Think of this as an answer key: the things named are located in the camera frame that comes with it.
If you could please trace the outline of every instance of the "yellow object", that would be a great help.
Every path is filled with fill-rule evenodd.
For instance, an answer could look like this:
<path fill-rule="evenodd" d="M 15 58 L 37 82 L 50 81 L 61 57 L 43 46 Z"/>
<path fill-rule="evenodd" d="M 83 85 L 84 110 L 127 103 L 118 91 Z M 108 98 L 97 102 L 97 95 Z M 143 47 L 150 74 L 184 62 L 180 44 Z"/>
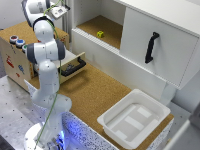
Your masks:
<path fill-rule="evenodd" d="M 97 32 L 97 36 L 98 36 L 99 38 L 103 38 L 103 37 L 104 37 L 104 32 L 103 32 L 103 31 Z"/>

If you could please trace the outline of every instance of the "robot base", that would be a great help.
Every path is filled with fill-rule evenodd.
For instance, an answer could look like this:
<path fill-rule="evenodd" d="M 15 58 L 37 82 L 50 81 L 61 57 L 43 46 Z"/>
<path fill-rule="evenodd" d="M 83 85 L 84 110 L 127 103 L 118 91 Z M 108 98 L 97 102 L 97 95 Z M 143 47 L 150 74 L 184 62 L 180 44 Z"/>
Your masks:
<path fill-rule="evenodd" d="M 36 136 L 38 134 L 38 132 L 40 131 L 40 129 L 42 128 L 41 123 L 35 124 L 34 126 L 32 126 L 27 132 L 26 135 L 24 137 L 24 150 L 57 150 L 57 148 L 51 148 L 49 149 L 49 147 L 47 146 L 47 144 L 45 146 L 41 145 L 38 142 L 37 147 L 35 148 L 36 145 Z M 69 139 L 64 137 L 64 134 L 62 134 L 62 139 L 64 141 L 64 150 L 66 150 L 66 148 L 69 145 Z"/>

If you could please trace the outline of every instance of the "cabinet door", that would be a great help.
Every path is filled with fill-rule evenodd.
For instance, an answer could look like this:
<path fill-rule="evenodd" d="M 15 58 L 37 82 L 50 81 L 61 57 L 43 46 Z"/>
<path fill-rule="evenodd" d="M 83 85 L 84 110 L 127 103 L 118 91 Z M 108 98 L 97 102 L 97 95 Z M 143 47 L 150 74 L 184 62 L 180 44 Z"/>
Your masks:
<path fill-rule="evenodd" d="M 145 63 L 149 41 L 156 32 L 151 56 Z M 127 8 L 120 54 L 141 67 L 180 85 L 198 38 L 138 11 Z"/>

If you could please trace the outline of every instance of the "black handle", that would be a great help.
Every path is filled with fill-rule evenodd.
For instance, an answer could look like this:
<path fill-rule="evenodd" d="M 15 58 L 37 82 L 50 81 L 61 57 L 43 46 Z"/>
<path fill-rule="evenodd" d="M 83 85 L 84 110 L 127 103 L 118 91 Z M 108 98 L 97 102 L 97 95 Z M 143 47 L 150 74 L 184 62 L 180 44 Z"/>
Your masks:
<path fill-rule="evenodd" d="M 153 36 L 151 37 L 150 41 L 149 41 L 149 45 L 148 45 L 148 49 L 147 49 L 147 54 L 145 57 L 145 63 L 148 64 L 149 62 L 151 62 L 153 60 L 153 57 L 151 57 L 151 53 L 153 50 L 153 46 L 154 46 L 154 40 L 157 39 L 160 35 L 156 32 L 153 33 Z"/>
<path fill-rule="evenodd" d="M 66 71 L 61 70 L 61 75 L 64 77 L 67 77 L 71 75 L 72 73 L 76 72 L 77 70 L 83 68 L 86 65 L 86 62 L 82 60 L 81 57 L 78 57 L 77 61 L 80 63 L 78 66 Z"/>

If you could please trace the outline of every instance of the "white plastic tub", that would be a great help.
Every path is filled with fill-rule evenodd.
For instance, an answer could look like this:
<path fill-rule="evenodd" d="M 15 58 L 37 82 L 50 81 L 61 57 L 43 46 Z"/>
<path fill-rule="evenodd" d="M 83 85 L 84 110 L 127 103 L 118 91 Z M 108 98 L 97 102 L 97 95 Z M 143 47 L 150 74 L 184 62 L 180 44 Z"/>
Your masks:
<path fill-rule="evenodd" d="M 105 133 L 126 149 L 136 149 L 169 115 L 170 109 L 133 90 L 98 118 Z"/>

